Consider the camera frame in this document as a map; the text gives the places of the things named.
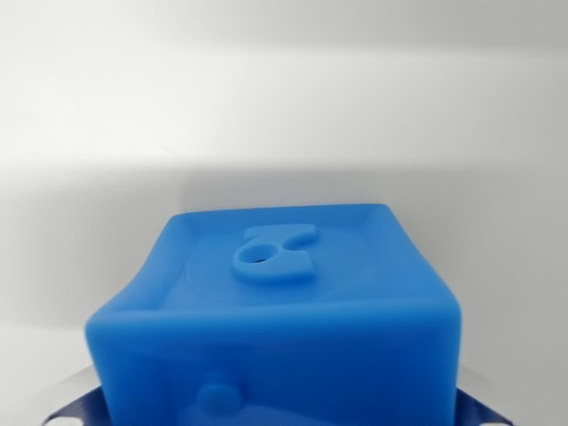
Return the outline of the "gripper right finger with black rubber pad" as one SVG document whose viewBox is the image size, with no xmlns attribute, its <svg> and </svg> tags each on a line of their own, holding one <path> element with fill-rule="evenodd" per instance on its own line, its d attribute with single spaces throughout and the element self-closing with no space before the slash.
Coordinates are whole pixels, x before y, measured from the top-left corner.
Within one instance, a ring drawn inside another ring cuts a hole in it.
<svg viewBox="0 0 568 426">
<path fill-rule="evenodd" d="M 458 373 L 456 425 L 526 425 L 525 407 L 477 372 Z"/>
</svg>

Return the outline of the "gripper left finger with black rubber pad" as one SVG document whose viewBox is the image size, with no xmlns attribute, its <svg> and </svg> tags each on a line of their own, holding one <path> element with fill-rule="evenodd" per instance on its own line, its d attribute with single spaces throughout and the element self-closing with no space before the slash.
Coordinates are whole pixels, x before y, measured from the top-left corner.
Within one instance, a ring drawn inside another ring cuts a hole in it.
<svg viewBox="0 0 568 426">
<path fill-rule="evenodd" d="M 50 387 L 42 425 L 105 425 L 106 402 L 94 366 Z"/>
</svg>

